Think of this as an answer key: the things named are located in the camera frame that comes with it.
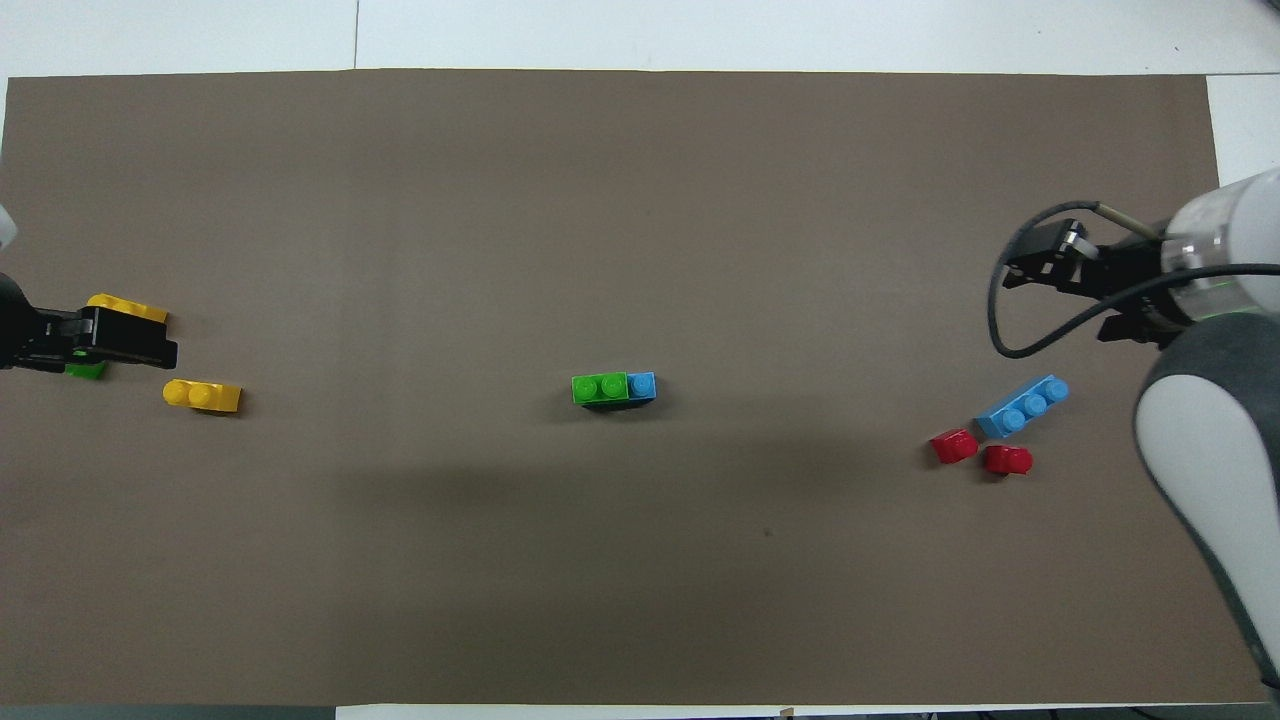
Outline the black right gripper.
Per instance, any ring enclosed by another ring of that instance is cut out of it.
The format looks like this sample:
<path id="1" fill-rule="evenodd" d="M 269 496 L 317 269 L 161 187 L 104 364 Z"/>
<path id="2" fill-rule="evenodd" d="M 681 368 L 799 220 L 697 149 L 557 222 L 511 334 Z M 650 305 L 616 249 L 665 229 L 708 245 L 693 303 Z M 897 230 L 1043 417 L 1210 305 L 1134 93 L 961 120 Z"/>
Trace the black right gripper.
<path id="1" fill-rule="evenodd" d="M 1164 274 L 1158 247 L 1143 240 L 1102 246 L 1098 258 L 1088 259 L 1088 231 L 1074 218 L 1042 224 L 1039 247 L 1042 251 L 1011 252 L 1004 258 L 1004 290 L 1038 284 L 1057 292 L 1076 292 L 1082 284 L 1085 297 L 1103 300 Z M 1188 325 L 1189 316 L 1170 290 L 1157 288 L 1121 301 L 1103 319 L 1096 338 L 1167 347 Z"/>

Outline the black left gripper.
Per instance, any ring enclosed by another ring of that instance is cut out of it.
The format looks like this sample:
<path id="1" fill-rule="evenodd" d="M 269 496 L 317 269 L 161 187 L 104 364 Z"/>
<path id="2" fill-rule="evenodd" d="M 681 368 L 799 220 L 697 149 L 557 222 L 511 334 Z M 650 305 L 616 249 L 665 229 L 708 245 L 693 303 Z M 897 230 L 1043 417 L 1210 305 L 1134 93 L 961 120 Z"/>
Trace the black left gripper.
<path id="1" fill-rule="evenodd" d="M 79 334 L 88 346 L 79 348 Z M 4 370 L 63 374 L 68 366 L 100 369 L 102 363 L 175 369 L 178 352 L 179 345 L 168 338 L 161 322 L 100 306 L 79 311 L 36 307 L 13 278 L 1 275 Z"/>

